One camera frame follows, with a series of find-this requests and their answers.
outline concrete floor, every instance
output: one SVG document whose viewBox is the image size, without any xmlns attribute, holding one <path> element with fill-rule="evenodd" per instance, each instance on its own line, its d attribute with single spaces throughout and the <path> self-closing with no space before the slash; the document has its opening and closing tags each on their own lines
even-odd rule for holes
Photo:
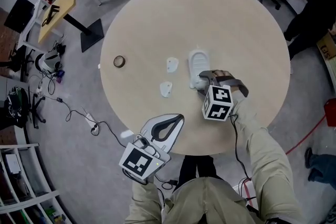
<svg viewBox="0 0 336 224">
<path fill-rule="evenodd" d="M 106 32 L 115 15 L 129 0 L 102 1 L 103 5 L 98 7 L 92 0 L 77 0 L 70 14 L 84 25 L 101 18 Z M 286 29 L 293 18 L 291 12 L 285 6 L 275 10 L 268 0 L 264 0 L 264 5 L 281 29 Z M 66 73 L 52 97 L 63 98 L 72 109 L 81 112 L 82 106 L 97 121 L 108 121 L 117 134 L 127 130 L 109 105 L 102 88 L 98 69 L 102 41 L 82 54 L 79 31 L 67 22 L 63 22 L 59 29 L 66 35 L 64 44 L 67 49 L 62 59 Z M 31 39 L 37 39 L 36 33 Z M 46 44 L 50 46 L 53 41 L 54 37 L 50 37 Z M 334 96 L 317 49 L 311 48 L 297 55 L 292 66 L 294 74 L 285 103 L 268 127 L 270 134 L 285 151 L 297 144 L 315 126 L 324 115 L 323 105 Z M 31 77 L 31 90 L 37 87 L 38 81 L 36 77 Z M 44 80 L 44 94 L 47 94 L 47 83 Z M 132 195 L 131 181 L 118 166 L 123 148 L 104 125 L 100 135 L 94 137 L 83 117 L 73 114 L 71 121 L 65 122 L 69 111 L 63 104 L 47 99 L 41 111 L 47 123 L 40 124 L 38 130 L 29 127 L 30 141 L 40 143 L 40 152 L 49 177 L 60 191 L 60 198 L 72 217 L 77 223 L 122 223 L 128 214 Z M 329 185 L 307 181 L 308 170 L 303 164 L 303 154 L 308 145 L 317 153 L 336 154 L 334 129 L 327 127 L 324 121 L 313 135 L 288 156 L 294 175 L 295 193 L 307 221 L 319 223 L 336 201 L 336 195 Z M 242 148 L 238 152 L 250 173 L 246 153 Z M 172 154 L 172 161 L 159 172 L 159 176 L 163 179 L 177 178 L 183 157 Z M 214 158 L 219 176 L 232 186 L 244 177 L 240 165 L 235 161 L 234 152 L 215 155 Z"/>
</svg>

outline marker cube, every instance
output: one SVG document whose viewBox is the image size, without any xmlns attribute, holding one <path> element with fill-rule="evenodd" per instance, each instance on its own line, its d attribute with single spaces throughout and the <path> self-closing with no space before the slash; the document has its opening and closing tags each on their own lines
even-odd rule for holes
<svg viewBox="0 0 336 224">
<path fill-rule="evenodd" d="M 202 113 L 206 120 L 226 121 L 233 107 L 231 87 L 210 85 L 206 94 Z"/>
</svg>

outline beige jacket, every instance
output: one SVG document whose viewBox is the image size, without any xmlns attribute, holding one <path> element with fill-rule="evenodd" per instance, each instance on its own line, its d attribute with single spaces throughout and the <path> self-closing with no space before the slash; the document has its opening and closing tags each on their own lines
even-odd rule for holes
<svg viewBox="0 0 336 224">
<path fill-rule="evenodd" d="M 238 135 L 243 136 L 251 159 L 260 218 L 246 209 L 246 200 L 229 183 L 201 177 L 185 183 L 165 199 L 163 220 L 156 186 L 133 182 L 126 224 L 196 224 L 203 214 L 206 214 L 208 224 L 264 223 L 277 217 L 291 224 L 305 222 L 295 199 L 292 171 L 284 151 L 256 121 L 256 113 L 248 99 L 240 91 L 235 91 L 233 98 L 234 114 L 238 114 Z"/>
</svg>

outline round table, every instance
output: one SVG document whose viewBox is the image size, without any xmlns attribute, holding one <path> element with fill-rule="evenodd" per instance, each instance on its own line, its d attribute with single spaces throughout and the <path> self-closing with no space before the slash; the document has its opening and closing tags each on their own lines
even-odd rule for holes
<svg viewBox="0 0 336 224">
<path fill-rule="evenodd" d="M 107 99 L 134 133 L 155 116 L 180 113 L 185 124 L 172 152 L 211 155 L 234 148 L 234 129 L 205 120 L 203 99 L 189 88 L 188 54 L 208 52 L 211 68 L 227 70 L 249 89 L 257 119 L 267 127 L 279 112 L 290 79 L 282 31 L 257 0 L 130 0 L 110 25 L 101 51 L 100 72 Z M 122 55 L 126 64 L 116 68 Z M 174 73 L 166 60 L 179 60 Z M 172 95 L 160 83 L 173 83 Z"/>
</svg>

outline computer screen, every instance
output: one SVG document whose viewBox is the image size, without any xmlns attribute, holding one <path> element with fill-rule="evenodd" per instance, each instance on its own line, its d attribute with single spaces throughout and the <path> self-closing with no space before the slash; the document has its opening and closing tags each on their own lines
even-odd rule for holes
<svg viewBox="0 0 336 224">
<path fill-rule="evenodd" d="M 5 26 L 21 33 L 33 16 L 34 4 L 28 0 L 17 0 L 9 12 Z"/>
</svg>

